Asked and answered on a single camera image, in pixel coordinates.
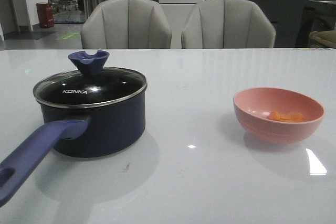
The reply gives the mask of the right beige upholstered chair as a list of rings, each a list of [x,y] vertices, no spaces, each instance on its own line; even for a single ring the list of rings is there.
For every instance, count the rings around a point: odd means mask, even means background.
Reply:
[[[183,49],[273,48],[276,31],[248,0],[206,0],[194,5],[181,32]]]

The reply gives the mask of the glass lid with blue knob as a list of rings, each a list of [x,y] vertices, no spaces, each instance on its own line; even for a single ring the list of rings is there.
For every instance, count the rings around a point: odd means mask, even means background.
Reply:
[[[63,109],[87,109],[132,98],[147,88],[146,77],[135,70],[105,67],[110,53],[73,52],[68,59],[77,70],[54,74],[39,81],[33,95],[40,104]]]

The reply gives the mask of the orange ham slices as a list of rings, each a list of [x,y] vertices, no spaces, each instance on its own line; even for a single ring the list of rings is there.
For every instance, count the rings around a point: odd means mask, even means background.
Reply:
[[[290,122],[290,123],[299,123],[305,122],[305,116],[302,113],[292,113],[292,114],[284,114],[278,111],[272,111],[267,119],[279,122]]]

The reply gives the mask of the pink plastic bowl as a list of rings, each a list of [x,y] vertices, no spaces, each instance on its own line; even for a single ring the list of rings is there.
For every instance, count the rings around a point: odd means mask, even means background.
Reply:
[[[304,94],[273,87],[238,91],[233,97],[238,122],[252,136],[270,143],[291,144],[311,136],[325,115],[320,102]],[[272,111],[302,113],[305,122],[290,123],[267,119]]]

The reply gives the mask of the dark blue saucepan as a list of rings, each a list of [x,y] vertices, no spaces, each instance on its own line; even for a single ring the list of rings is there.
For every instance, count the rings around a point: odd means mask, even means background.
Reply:
[[[50,150],[72,157],[100,157],[136,142],[145,129],[145,91],[97,108],[40,104],[44,124],[1,162],[1,204],[13,197]]]

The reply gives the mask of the dark floor mat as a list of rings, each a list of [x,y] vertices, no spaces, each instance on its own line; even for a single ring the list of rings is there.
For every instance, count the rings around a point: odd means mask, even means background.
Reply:
[[[25,32],[13,32],[4,35],[5,40],[39,40],[51,34],[55,31],[25,31]]]

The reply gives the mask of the left beige upholstered chair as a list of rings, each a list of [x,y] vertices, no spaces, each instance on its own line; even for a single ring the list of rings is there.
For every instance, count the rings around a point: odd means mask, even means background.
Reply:
[[[84,49],[170,49],[172,40],[161,5],[151,0],[104,1],[80,35]]]

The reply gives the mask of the red trash bin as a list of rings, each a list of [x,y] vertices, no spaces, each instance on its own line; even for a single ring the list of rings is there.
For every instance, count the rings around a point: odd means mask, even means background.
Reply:
[[[51,28],[54,26],[54,17],[52,14],[51,3],[36,4],[40,28]]]

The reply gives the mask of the beige upholstered chair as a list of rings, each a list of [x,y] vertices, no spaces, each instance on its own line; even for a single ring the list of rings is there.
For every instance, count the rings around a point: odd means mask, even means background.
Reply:
[[[104,1],[80,35],[84,49],[170,49],[172,40],[161,5],[151,0]]]
[[[276,31],[248,0],[206,0],[194,5],[181,32],[183,49],[273,48]]]

